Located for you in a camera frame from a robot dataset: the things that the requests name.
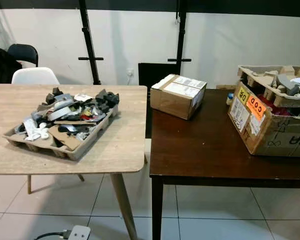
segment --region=metal pole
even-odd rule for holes
[[[184,36],[186,33],[186,15],[187,15],[187,1],[188,0],[177,0],[176,1],[176,20],[178,19],[178,13],[180,17],[179,25],[179,37],[178,47],[176,52],[176,58],[168,58],[168,62],[176,62],[176,74],[180,75],[181,62],[191,62],[191,58],[182,58],[182,51],[184,47]]]
[[[92,44],[91,34],[90,34],[90,25],[89,18],[86,6],[86,0],[79,0],[80,5],[80,14],[82,19],[82,32],[84,34],[84,40],[86,44],[86,49],[88,51],[88,57],[79,57],[79,60],[89,60],[93,78],[93,85],[101,85],[98,76],[96,60],[103,60],[103,57],[95,57],[94,46]]]
[[[179,26],[179,37],[178,37],[178,49],[176,52],[176,66],[178,70],[178,75],[181,71],[181,62],[182,62],[182,51],[184,47],[184,36],[186,33],[186,15],[187,15],[187,0],[180,0],[179,6],[179,16],[180,16],[180,26]]]

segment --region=chair backrest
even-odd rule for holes
[[[8,53],[12,55],[15,60],[33,63],[38,67],[38,52],[31,45],[12,44],[8,49]]]
[[[12,84],[60,84],[54,72],[48,67],[30,67],[17,70]]]

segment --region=power strip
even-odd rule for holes
[[[75,225],[68,240],[88,240],[90,231],[91,229],[88,226]]]

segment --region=backpack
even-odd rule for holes
[[[22,69],[22,65],[0,48],[0,84],[11,84],[12,76],[19,69]]]

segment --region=table leg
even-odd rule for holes
[[[111,174],[111,180],[130,239],[138,240],[124,178],[121,173],[114,173]]]
[[[31,175],[27,175],[28,194],[31,194]]]
[[[84,182],[84,181],[85,181],[84,176],[82,176],[81,174],[78,174],[78,177],[79,177],[79,179],[81,180],[81,182]]]
[[[162,198],[164,184],[162,179],[152,178],[152,239],[161,239]]]

